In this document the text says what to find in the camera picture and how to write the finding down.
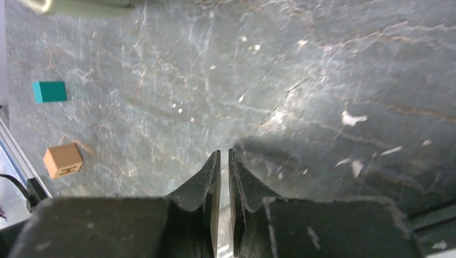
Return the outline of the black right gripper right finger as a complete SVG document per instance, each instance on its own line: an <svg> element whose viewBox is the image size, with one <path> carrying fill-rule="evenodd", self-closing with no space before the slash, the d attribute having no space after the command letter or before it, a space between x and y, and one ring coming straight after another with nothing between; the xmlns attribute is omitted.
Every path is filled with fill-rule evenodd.
<svg viewBox="0 0 456 258"><path fill-rule="evenodd" d="M229 150L229 192L234 256L272 256L265 197L279 195Z"/></svg>

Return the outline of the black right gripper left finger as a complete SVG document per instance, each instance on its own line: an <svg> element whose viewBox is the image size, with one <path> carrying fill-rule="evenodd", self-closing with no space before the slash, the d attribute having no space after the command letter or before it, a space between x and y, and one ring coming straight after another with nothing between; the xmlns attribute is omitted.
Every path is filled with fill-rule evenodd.
<svg viewBox="0 0 456 258"><path fill-rule="evenodd" d="M216 257L221 194L221 153L167 195L165 257Z"/></svg>

